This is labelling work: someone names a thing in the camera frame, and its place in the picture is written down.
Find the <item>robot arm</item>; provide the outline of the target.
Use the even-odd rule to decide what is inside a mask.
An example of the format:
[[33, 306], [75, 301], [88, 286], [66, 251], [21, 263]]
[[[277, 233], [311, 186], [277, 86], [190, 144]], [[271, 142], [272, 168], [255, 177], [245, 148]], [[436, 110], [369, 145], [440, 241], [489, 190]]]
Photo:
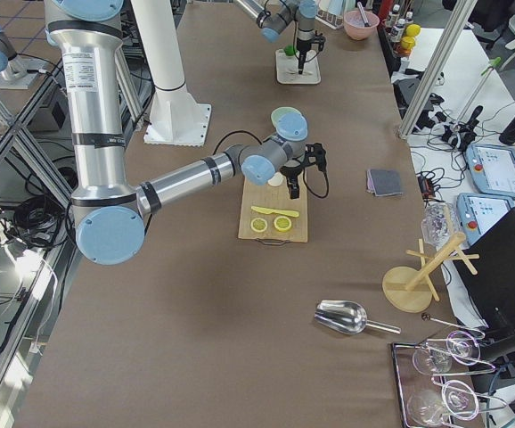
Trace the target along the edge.
[[281, 33], [295, 25], [294, 41], [276, 54], [279, 83], [316, 84], [320, 71], [316, 56], [324, 49], [325, 36], [315, 29], [317, 4], [315, 1], [280, 1], [277, 11], [267, 9], [266, 3], [234, 1], [256, 22], [262, 36], [270, 43], [276, 42]]
[[[254, 145], [236, 144], [131, 186], [116, 70], [122, 8], [120, 1], [45, 3], [47, 34], [62, 53], [78, 168], [78, 187], [71, 196], [76, 243], [85, 257], [101, 265], [134, 257], [146, 236], [145, 217], [162, 206], [237, 174], [264, 185], [312, 149], [306, 119], [288, 112], [275, 122], [272, 135]], [[211, 108], [197, 103], [187, 89], [170, 3], [135, 1], [132, 9], [154, 86], [146, 141], [203, 145]]]

